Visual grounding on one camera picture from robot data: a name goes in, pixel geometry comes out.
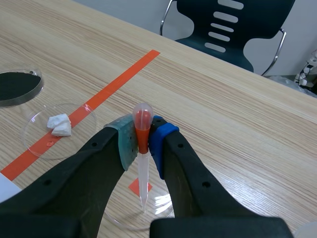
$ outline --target green gripper pad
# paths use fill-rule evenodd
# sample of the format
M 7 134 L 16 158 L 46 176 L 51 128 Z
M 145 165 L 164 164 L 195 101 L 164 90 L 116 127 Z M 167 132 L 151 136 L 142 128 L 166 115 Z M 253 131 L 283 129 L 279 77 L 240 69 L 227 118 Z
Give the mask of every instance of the green gripper pad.
M 105 125 L 118 131 L 118 147 L 122 166 L 128 170 L 139 152 L 132 114 L 127 114 Z

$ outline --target white wall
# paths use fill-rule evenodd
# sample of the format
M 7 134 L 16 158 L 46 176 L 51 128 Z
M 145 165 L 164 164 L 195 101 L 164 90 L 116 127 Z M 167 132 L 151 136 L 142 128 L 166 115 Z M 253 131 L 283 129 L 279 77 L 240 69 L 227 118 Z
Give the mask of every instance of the white wall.
M 169 0 L 76 0 L 79 3 L 159 33 L 160 21 Z M 280 57 L 268 75 L 297 74 L 317 48 L 316 15 L 317 0 L 296 0 L 283 28 L 287 32 Z M 172 4 L 167 16 L 163 35 L 170 39 L 189 36 L 194 29 L 193 22 L 180 14 L 176 3 Z M 261 74 L 271 63 L 281 33 L 273 39 L 250 40 L 244 49 L 245 56 L 254 66 L 255 73 Z

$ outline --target plastic dropper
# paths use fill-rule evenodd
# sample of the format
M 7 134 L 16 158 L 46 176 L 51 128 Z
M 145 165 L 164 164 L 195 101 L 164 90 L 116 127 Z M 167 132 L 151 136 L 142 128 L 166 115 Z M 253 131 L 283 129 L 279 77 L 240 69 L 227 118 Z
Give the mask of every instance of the plastic dropper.
M 153 109 L 150 105 L 146 103 L 140 103 L 134 108 L 133 121 L 139 144 L 139 153 L 137 156 L 139 192 L 143 212 L 145 212 L 149 195 L 149 162 L 151 154 L 148 149 L 148 139 L 152 120 Z

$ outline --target chair leg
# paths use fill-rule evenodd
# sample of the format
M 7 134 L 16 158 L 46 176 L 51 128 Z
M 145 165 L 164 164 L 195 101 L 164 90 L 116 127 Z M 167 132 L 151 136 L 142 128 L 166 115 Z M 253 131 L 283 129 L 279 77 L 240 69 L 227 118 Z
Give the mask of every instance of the chair leg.
M 274 59 L 273 59 L 272 63 L 269 65 L 269 67 L 266 69 L 266 71 L 264 71 L 262 76 L 264 76 L 273 67 L 273 65 L 277 61 L 279 53 L 281 52 L 281 49 L 282 49 L 282 46 L 283 46 L 283 43 L 284 43 L 284 40 L 285 40 L 285 36 L 286 36 L 286 31 L 284 29 L 282 29 L 282 28 L 279 29 L 279 31 L 283 33 L 282 39 L 281 39 L 281 41 L 280 41 L 280 43 L 278 45 L 278 48 L 277 48 L 277 51 L 276 51 L 276 54 L 274 56 Z
M 160 34 L 161 36 L 163 35 L 163 25 L 164 25 L 166 16 L 167 16 L 167 14 L 168 14 L 168 11 L 169 11 L 170 6 L 172 5 L 172 2 L 173 2 L 173 1 L 176 1 L 176 0 L 170 0 L 170 1 L 169 1 L 169 4 L 168 4 L 167 9 L 166 9 L 166 11 L 165 11 L 164 17 L 163 17 L 162 21 L 160 22 L 159 34 Z

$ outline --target orange tape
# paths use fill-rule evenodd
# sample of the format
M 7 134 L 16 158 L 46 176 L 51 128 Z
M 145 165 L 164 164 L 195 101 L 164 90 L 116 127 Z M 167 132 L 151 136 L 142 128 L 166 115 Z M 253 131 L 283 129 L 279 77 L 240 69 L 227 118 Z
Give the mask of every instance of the orange tape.
M 107 98 L 109 98 L 113 93 L 115 93 L 119 88 L 121 88 L 126 82 L 128 82 L 134 75 L 141 71 L 148 63 L 154 60 L 159 55 L 159 52 L 151 50 L 137 62 L 135 62 L 130 68 L 123 72 L 118 78 L 108 84 L 100 92 L 89 99 L 84 105 L 88 105 L 92 110 L 95 110 L 101 103 L 103 103 Z M 85 110 L 84 107 L 78 108 L 71 115 L 69 119 L 71 121 L 72 127 L 76 126 L 81 122 L 88 114 L 89 110 Z M 49 150 L 47 146 L 48 141 L 52 141 L 54 144 L 58 142 L 61 137 L 52 136 L 51 132 L 48 132 L 41 139 L 35 142 L 30 150 L 38 151 L 39 154 L 44 154 Z M 29 150 L 24 151 L 19 157 L 8 164 L 1 173 L 6 176 L 9 180 L 14 180 L 23 171 L 25 171 L 31 164 L 33 164 L 39 156 L 32 154 Z
M 150 185 L 150 183 L 148 183 L 148 191 L 150 191 L 152 189 L 152 185 Z M 134 192 L 138 197 L 140 196 L 140 190 L 139 190 L 139 179 L 137 178 L 136 180 L 134 180 L 130 185 L 129 185 L 129 189 L 131 189 L 132 192 Z

